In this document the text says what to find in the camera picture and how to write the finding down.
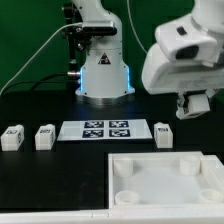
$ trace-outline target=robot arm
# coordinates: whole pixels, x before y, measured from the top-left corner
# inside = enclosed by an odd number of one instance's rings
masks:
[[[72,2],[82,19],[82,27],[74,33],[76,49],[86,49],[76,96],[99,105],[120,103],[134,92],[129,85],[129,68],[123,61],[122,23],[103,8],[101,0]]]
[[[208,112],[209,99],[224,87],[223,10],[223,0],[195,0],[192,14],[156,29],[143,85],[151,94],[178,93],[180,119]]]

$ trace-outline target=robot end effector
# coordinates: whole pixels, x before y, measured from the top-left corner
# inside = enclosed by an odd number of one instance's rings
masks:
[[[178,93],[180,119],[210,111],[209,99],[224,88],[223,12],[223,0],[195,0],[191,14],[156,29],[143,85],[151,94]]]

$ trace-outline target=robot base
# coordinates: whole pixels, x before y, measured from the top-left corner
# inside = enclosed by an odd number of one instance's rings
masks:
[[[83,94],[80,89],[76,91],[76,100],[81,101],[84,103],[89,103],[93,105],[99,105],[99,106],[104,106],[104,105],[116,105],[116,104],[121,104],[127,101],[130,101],[133,99],[135,93],[134,88],[130,88],[129,91],[120,97],[113,97],[113,98],[95,98],[95,97],[89,97]]]

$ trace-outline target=black tabletop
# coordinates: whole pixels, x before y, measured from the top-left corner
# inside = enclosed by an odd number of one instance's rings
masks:
[[[19,151],[0,152],[0,212],[89,210],[108,208],[109,153],[202,151],[224,158],[224,105],[197,119],[176,118],[176,95],[150,96],[138,90],[124,104],[97,107],[77,102],[66,91],[9,93],[0,99],[0,134],[21,124],[25,140]],[[150,140],[55,142],[51,151],[35,151],[41,125],[63,121],[146,119],[174,133],[173,149],[157,149]]]

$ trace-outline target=white box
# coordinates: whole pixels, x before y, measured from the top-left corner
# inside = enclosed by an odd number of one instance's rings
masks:
[[[24,127],[11,126],[1,136],[2,151],[16,151],[24,140]]]
[[[55,141],[55,126],[41,126],[35,135],[36,150],[51,150]]]
[[[168,124],[155,124],[154,138],[158,148],[173,148],[173,133]]]

